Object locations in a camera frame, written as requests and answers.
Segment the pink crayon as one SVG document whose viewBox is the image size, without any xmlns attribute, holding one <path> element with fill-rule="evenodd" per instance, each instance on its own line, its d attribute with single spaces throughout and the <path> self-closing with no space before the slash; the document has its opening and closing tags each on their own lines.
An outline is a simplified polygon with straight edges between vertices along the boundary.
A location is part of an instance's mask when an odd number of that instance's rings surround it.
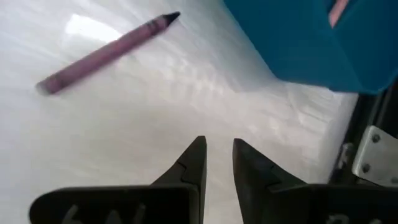
<svg viewBox="0 0 398 224">
<path fill-rule="evenodd" d="M 328 20 L 332 28 L 334 28 L 334 26 L 338 22 L 348 3 L 349 0 L 335 0 L 332 9 L 328 13 Z"/>
</svg>

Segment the purple crayon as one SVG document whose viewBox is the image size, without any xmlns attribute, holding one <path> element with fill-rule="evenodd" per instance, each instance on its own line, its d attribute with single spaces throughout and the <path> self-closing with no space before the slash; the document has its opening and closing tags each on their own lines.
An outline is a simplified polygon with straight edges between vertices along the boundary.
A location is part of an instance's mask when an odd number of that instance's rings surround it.
<svg viewBox="0 0 398 224">
<path fill-rule="evenodd" d="M 38 82 L 38 89 L 46 95 L 52 95 L 74 85 L 78 81 L 117 60 L 119 57 L 127 54 L 132 49 L 135 49 L 166 31 L 180 15 L 181 12 L 176 11 L 170 14 L 162 14 L 146 22 Z"/>
</svg>

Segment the silver corner bracket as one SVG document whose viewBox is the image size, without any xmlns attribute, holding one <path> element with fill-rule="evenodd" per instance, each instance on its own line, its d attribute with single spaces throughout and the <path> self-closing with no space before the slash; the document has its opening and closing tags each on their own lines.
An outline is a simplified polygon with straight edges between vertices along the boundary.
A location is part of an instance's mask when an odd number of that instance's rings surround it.
<svg viewBox="0 0 398 224">
<path fill-rule="evenodd" d="M 374 184 L 398 187 L 398 139 L 376 126 L 368 126 L 351 171 Z"/>
</svg>

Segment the blue plastic bin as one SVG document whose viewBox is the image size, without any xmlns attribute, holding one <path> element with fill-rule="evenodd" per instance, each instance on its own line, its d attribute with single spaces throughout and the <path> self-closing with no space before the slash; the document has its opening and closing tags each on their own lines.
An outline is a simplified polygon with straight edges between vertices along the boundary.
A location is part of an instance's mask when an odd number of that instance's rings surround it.
<svg viewBox="0 0 398 224">
<path fill-rule="evenodd" d="M 398 78 L 398 0 L 224 0 L 279 79 L 376 94 Z"/>
</svg>

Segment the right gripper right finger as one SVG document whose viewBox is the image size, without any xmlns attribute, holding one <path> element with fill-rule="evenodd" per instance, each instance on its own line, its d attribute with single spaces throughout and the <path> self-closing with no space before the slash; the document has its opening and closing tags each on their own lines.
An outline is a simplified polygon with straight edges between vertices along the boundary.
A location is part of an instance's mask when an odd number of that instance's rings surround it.
<svg viewBox="0 0 398 224">
<path fill-rule="evenodd" d="M 398 224 L 398 189 L 308 184 L 242 139 L 233 142 L 244 224 Z"/>
</svg>

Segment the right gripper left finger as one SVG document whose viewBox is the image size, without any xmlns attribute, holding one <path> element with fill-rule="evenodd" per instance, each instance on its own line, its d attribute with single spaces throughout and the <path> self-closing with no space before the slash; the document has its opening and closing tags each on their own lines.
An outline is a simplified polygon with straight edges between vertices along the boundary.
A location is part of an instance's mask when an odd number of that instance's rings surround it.
<svg viewBox="0 0 398 224">
<path fill-rule="evenodd" d="M 149 185 L 68 187 L 43 194 L 31 224 L 203 224 L 207 145 L 196 137 Z"/>
</svg>

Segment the black aluminium table frame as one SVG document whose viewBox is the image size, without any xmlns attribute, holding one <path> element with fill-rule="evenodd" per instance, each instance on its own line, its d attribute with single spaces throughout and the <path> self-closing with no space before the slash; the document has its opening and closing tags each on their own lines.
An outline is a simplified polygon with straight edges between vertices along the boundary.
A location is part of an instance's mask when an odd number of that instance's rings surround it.
<svg viewBox="0 0 398 224">
<path fill-rule="evenodd" d="M 398 137 L 398 78 L 378 95 L 360 94 L 349 121 L 343 143 L 329 178 L 330 184 L 367 184 L 352 173 L 359 144 L 368 126 L 377 126 Z"/>
</svg>

